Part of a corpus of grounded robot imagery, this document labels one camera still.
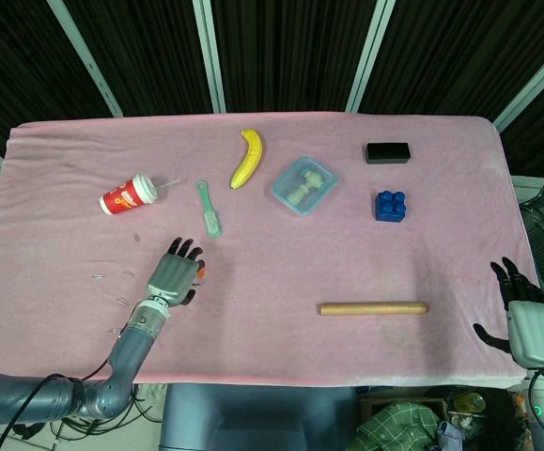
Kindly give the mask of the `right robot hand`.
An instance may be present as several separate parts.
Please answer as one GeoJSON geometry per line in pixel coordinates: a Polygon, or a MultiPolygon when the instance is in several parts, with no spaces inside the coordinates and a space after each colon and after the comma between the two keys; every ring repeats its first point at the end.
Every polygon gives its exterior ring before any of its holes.
{"type": "Polygon", "coordinates": [[[479,323],[473,325],[476,336],[525,369],[544,368],[544,292],[507,257],[490,267],[502,296],[508,337],[489,334],[479,323]]]}

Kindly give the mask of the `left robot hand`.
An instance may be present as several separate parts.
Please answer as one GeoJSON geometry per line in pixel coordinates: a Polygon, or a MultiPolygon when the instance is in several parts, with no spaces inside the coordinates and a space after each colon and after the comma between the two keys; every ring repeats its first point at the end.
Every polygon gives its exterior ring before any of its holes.
{"type": "Polygon", "coordinates": [[[206,266],[202,254],[193,239],[175,238],[148,279],[147,294],[163,299],[169,307],[188,305],[196,294],[193,283],[206,266]]]}

